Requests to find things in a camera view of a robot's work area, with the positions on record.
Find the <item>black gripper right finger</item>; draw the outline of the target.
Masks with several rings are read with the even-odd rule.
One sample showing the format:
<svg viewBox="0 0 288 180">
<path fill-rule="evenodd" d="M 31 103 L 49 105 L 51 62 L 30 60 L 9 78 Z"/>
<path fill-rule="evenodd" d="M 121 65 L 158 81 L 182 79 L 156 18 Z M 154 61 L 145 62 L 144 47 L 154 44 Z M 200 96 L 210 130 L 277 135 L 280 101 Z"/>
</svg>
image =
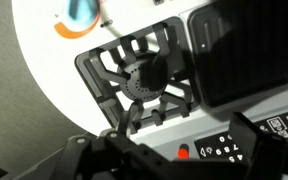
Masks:
<svg viewBox="0 0 288 180">
<path fill-rule="evenodd" d="M 249 160 L 245 180 L 282 180 L 288 175 L 288 141 L 260 130 L 241 112 L 234 112 L 229 134 Z"/>
</svg>

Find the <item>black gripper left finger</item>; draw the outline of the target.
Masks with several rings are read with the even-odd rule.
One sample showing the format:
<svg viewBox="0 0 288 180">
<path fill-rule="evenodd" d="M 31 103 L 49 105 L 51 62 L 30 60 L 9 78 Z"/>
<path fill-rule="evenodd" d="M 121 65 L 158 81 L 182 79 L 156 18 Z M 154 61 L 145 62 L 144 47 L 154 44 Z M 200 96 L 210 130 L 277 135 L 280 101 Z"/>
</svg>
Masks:
<svg viewBox="0 0 288 180">
<path fill-rule="evenodd" d="M 95 139 L 73 136 L 68 139 L 49 180 L 182 180 L 183 169 L 145 144 L 127 137 L 132 116 L 118 121 Z"/>
</svg>

